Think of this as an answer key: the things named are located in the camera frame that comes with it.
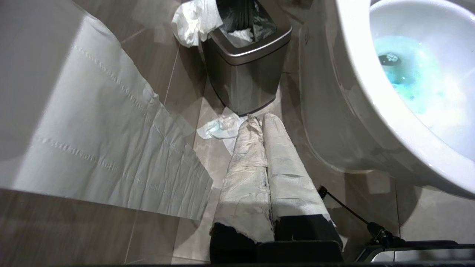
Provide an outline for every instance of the white toilet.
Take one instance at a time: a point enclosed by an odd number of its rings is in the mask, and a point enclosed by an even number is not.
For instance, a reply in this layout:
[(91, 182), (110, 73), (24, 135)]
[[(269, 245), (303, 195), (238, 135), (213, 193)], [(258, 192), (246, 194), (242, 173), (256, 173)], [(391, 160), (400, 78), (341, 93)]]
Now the white toilet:
[[(299, 64), (315, 156), (340, 171), (380, 170), (475, 198), (470, 10), (475, 1), (314, 1), (299, 33)], [(411, 85), (390, 81), (381, 66), (378, 56), (393, 50), (415, 73)]]

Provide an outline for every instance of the tile wall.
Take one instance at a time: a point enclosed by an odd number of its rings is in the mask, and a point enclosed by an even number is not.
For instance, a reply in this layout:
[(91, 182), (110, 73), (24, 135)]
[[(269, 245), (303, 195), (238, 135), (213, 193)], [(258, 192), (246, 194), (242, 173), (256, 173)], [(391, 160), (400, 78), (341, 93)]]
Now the tile wall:
[[(117, 37), (193, 146), (206, 71), (170, 21), (180, 0), (74, 0)], [(0, 266), (169, 264), (179, 219), (0, 190)]]

